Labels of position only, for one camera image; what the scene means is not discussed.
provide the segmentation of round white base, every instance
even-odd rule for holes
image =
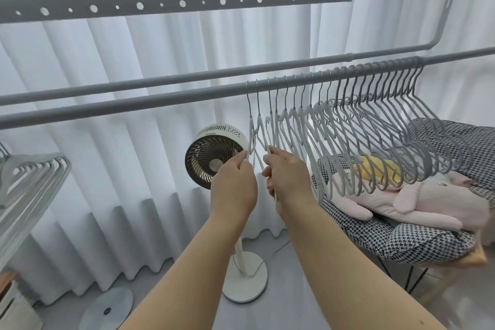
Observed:
[[[227,299],[240,304],[255,300],[265,290],[268,282],[268,270],[261,257],[253,252],[243,253],[247,275],[253,275],[259,264],[262,265],[254,277],[248,277],[237,269],[234,256],[230,258],[222,292]]]

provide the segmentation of stuffed animal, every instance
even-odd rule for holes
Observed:
[[[350,177],[350,170],[345,174]],[[467,178],[460,175],[456,173],[450,177],[456,183],[465,183]],[[342,184],[338,174],[332,179]],[[373,193],[363,191],[359,196],[346,194],[342,197],[334,188],[332,202],[347,215],[362,221],[371,219],[373,211],[402,223],[451,231],[480,230],[489,218],[488,201],[466,187],[453,185],[442,174],[422,182],[404,184],[401,188],[377,189]]]

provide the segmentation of right hand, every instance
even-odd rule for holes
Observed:
[[[283,218],[290,208],[314,203],[315,200],[306,163],[274,146],[269,149],[271,154],[263,157],[268,166],[261,174],[268,178],[266,187],[270,195],[277,194],[277,212]]]

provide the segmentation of white fan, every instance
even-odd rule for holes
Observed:
[[[248,149],[248,139],[228,124],[212,124],[197,134],[186,153],[186,170],[200,186],[211,188],[211,181],[222,164]],[[223,294],[236,303],[255,300],[266,287],[268,271],[263,259],[244,252],[242,241],[236,243],[223,283]]]

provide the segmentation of curtain fold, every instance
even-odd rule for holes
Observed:
[[[109,83],[429,42],[444,0],[354,0],[282,6],[0,25],[0,94]],[[495,0],[454,0],[436,55],[491,46]],[[362,60],[367,63],[375,58]],[[427,67],[420,96],[441,118],[495,126],[493,59]],[[243,83],[333,69],[336,63],[256,75],[12,105],[1,114]],[[321,96],[326,98],[328,85]],[[318,100],[315,86],[311,99]],[[300,99],[301,88],[297,90]],[[293,106],[294,89],[270,93]],[[258,98],[250,96],[254,116]],[[304,94],[310,101],[310,91]],[[259,111],[269,112],[268,93]],[[208,124],[248,134],[246,96],[0,131],[14,154],[64,152],[73,168],[46,214],[10,262],[45,304],[96,282],[107,290],[123,273],[159,271],[177,258],[209,215],[209,192],[185,166],[186,149]],[[256,163],[258,204],[243,236],[284,224]]]

